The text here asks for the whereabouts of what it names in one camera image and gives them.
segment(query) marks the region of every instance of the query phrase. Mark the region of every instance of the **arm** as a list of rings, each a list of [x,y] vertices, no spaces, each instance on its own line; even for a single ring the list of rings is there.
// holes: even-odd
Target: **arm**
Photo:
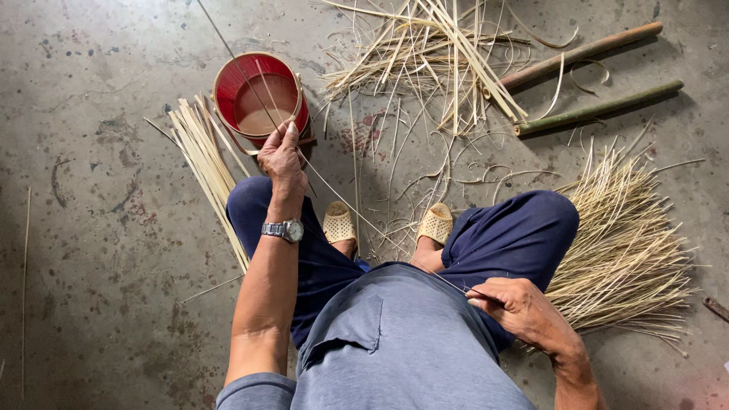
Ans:
[[[607,410],[582,339],[531,281],[490,278],[473,290],[468,303],[550,357],[557,381],[555,410]]]
[[[308,180],[301,170],[303,157],[296,147],[298,136],[296,125],[288,120],[268,137],[258,154],[261,168],[273,182],[265,222],[280,223],[301,216]],[[264,371],[286,375],[298,258],[298,243],[261,235],[235,304],[225,385]]]

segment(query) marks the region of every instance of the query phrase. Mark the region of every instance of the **stained floor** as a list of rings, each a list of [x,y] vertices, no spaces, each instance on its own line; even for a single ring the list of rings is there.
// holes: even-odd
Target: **stained floor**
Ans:
[[[463,2],[461,9],[471,4]],[[488,3],[497,20],[498,2]],[[726,107],[729,103],[729,29],[724,0],[514,1],[515,11],[548,39],[565,39],[580,27],[577,43],[653,20],[666,28],[655,41],[603,56],[611,82],[599,84],[596,67],[576,72],[598,91],[591,96],[565,79],[555,111],[593,104],[637,88],[680,78],[676,98],[585,128],[582,145],[630,144],[649,118],[655,121],[639,147],[657,142],[656,166],[695,158],[699,164],[661,174],[661,195],[675,203],[671,216],[698,247],[686,330],[679,348],[649,336],[608,330],[585,337],[597,378],[614,409],[721,409],[729,407],[729,324],[701,305],[705,295],[729,306],[729,181]],[[324,83],[318,74],[338,69],[325,51],[354,57],[349,14],[316,1],[208,1],[232,49],[267,50],[301,73],[314,105]],[[227,362],[227,343],[239,281],[183,305],[185,298],[240,271],[206,197],[176,147],[142,117],[169,126],[165,113],[178,98],[209,93],[228,59],[196,0],[6,1],[1,19],[0,72],[0,402],[19,409],[22,273],[26,195],[32,187],[26,286],[25,385],[28,409],[211,409]],[[526,36],[515,29],[515,36]],[[533,56],[556,55],[543,46]],[[556,78],[515,94],[530,112],[546,110]],[[372,113],[386,98],[356,98],[355,142],[365,140]],[[416,111],[413,102],[412,117]],[[492,112],[494,120],[500,114]],[[311,162],[342,195],[354,198],[348,105],[323,115]],[[395,197],[415,178],[443,164],[443,141],[417,126],[395,164],[388,124],[373,160],[362,161],[362,208],[383,219],[388,190]],[[555,188],[577,178],[585,151],[572,130],[520,141],[512,135],[482,138],[464,151],[454,177],[474,179],[484,167],[550,169],[562,176],[514,179],[496,199],[534,188]],[[453,151],[465,147],[459,141]],[[250,169],[254,161],[244,158]],[[233,170],[236,178],[240,170]],[[335,200],[309,172],[323,216]],[[434,182],[414,184],[391,216],[410,217],[412,201]],[[493,187],[454,183],[454,209],[488,206]],[[373,244],[381,260],[395,257]],[[375,264],[368,246],[365,257]],[[504,368],[540,409],[552,408],[554,380],[543,355],[511,349]]]

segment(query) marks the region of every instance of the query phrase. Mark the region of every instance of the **navy blue pants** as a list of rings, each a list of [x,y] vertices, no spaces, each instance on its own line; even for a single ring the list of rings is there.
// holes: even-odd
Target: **navy blue pants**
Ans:
[[[228,198],[228,219],[251,258],[271,196],[270,178],[250,177],[239,182]],[[329,299],[365,274],[329,244],[309,197],[304,198],[301,222],[304,236],[299,243],[299,287],[291,324],[297,348]],[[547,190],[522,193],[489,208],[468,209],[456,220],[445,244],[445,270],[440,276],[459,287],[473,287],[490,277],[527,278],[544,292],[579,223],[572,202]],[[478,311],[496,347],[506,349],[514,336]]]

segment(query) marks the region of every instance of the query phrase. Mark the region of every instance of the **sandal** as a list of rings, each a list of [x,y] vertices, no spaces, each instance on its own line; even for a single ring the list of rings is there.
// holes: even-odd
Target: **sandal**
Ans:
[[[418,228],[418,235],[415,239],[416,243],[421,236],[427,236],[437,243],[445,246],[448,235],[453,230],[453,215],[448,205],[441,202],[433,205],[425,213],[423,220]]]
[[[324,215],[324,236],[330,244],[344,241],[346,239],[354,239],[354,249],[357,246],[357,234],[352,223],[352,216],[349,208],[342,202],[332,202],[327,208]]]

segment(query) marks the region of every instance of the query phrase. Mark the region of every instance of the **wristwatch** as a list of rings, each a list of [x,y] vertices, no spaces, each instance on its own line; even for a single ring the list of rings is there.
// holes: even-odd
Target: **wristwatch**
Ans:
[[[264,223],[261,227],[261,235],[280,236],[294,244],[304,236],[304,225],[296,218],[285,220],[282,223]]]

